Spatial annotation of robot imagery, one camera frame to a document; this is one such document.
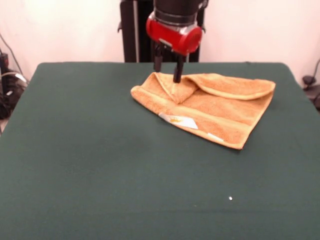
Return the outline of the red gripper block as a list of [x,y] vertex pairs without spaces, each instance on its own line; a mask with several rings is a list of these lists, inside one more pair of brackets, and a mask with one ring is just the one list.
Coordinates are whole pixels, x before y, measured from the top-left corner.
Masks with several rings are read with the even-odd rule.
[[154,49],[154,71],[161,71],[163,62],[162,44],[164,44],[170,47],[173,52],[178,53],[173,82],[180,83],[185,62],[183,55],[194,53],[198,49],[203,36],[202,29],[196,23],[174,29],[149,17],[146,21],[146,32],[153,41],[159,43],[155,45]]

